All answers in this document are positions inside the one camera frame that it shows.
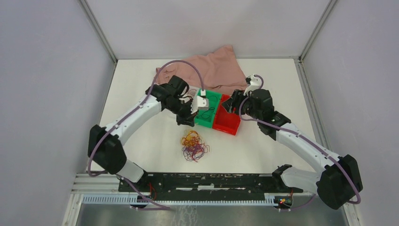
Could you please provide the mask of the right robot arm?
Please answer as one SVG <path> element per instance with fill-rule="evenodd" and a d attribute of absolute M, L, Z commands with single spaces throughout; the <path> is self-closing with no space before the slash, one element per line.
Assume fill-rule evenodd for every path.
<path fill-rule="evenodd" d="M 313 168 L 306 171 L 289 164 L 278 167 L 271 180 L 275 191 L 299 188 L 317 195 L 334 210 L 346 203 L 361 203 L 363 184 L 356 159 L 349 154 L 340 156 L 309 139 L 288 117 L 275 110 L 268 90 L 235 90 L 220 106 L 227 113 L 247 115 L 246 121 L 256 122 L 263 134 L 291 149 Z"/>

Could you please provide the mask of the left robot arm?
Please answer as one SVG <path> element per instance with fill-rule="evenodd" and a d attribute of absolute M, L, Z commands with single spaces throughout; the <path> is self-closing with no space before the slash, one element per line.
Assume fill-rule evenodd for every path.
<path fill-rule="evenodd" d="M 188 84 L 173 76 L 168 83 L 152 84 L 133 108 L 106 126 L 95 125 L 89 132 L 88 167 L 95 162 L 104 172 L 130 180 L 136 191 L 147 188 L 148 178 L 144 169 L 130 161 L 124 144 L 150 118 L 167 109 L 176 115 L 178 125 L 194 126 L 194 118 L 200 106 L 207 106 L 201 96 L 183 100 Z"/>

